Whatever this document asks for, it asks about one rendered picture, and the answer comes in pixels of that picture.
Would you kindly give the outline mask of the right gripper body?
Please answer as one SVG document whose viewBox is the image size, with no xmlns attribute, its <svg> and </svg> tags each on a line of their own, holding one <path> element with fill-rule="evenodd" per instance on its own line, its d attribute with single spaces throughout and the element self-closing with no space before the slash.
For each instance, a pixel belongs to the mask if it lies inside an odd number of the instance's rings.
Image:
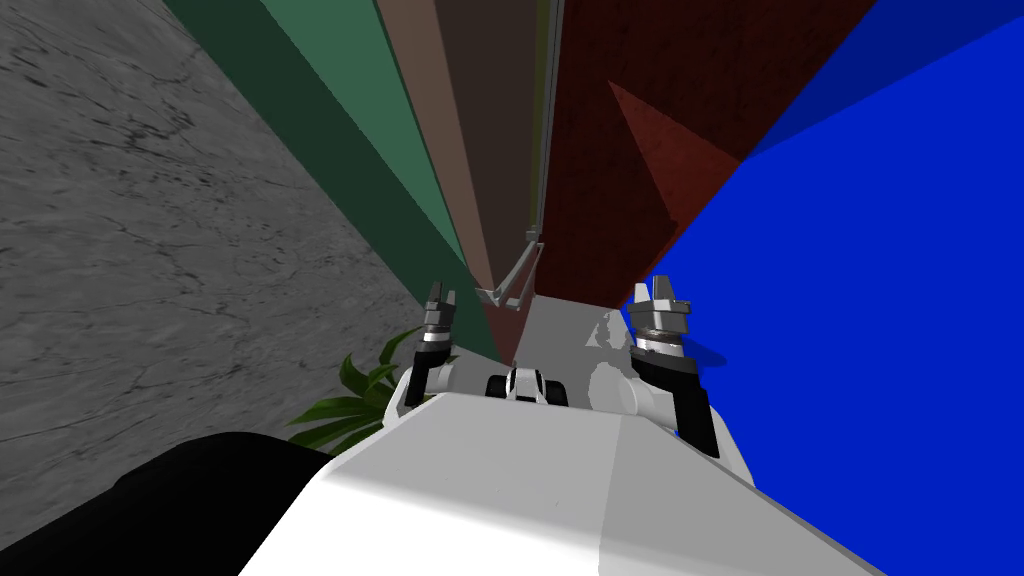
<svg viewBox="0 0 1024 576">
<path fill-rule="evenodd" d="M 659 330 L 667 332 L 688 332 L 687 316 L 691 313 L 690 302 L 671 299 L 653 299 L 631 302 L 627 305 L 634 330 Z"/>
</svg>

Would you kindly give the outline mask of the green leafy plant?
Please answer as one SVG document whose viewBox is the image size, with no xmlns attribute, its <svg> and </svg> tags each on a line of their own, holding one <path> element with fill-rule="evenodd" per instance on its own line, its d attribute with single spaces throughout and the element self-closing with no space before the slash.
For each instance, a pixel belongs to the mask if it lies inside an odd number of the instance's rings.
<svg viewBox="0 0 1024 576">
<path fill-rule="evenodd" d="M 413 332 L 393 337 L 378 356 L 378 365 L 367 373 L 358 370 L 350 355 L 339 367 L 339 380 L 350 395 L 323 399 L 291 421 L 293 425 L 321 424 L 292 436 L 293 444 L 318 450 L 330 444 L 330 456 L 338 456 L 383 428 L 385 409 L 398 388 L 394 353 Z"/>
</svg>

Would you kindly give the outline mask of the brown door leaf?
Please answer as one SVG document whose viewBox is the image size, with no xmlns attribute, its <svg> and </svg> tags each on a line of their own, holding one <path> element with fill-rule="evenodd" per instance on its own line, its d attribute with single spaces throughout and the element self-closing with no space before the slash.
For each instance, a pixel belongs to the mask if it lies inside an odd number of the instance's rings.
<svg viewBox="0 0 1024 576">
<path fill-rule="evenodd" d="M 510 289 L 528 246 L 558 0 L 376 0 L 469 273 Z"/>
</svg>

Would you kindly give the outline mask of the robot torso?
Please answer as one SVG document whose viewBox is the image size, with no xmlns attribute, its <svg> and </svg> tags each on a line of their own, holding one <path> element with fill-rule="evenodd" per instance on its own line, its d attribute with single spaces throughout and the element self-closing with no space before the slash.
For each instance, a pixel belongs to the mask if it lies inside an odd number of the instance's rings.
<svg viewBox="0 0 1024 576">
<path fill-rule="evenodd" d="M 884 576 L 637 415 L 441 394 L 334 457 L 239 576 Z"/>
</svg>

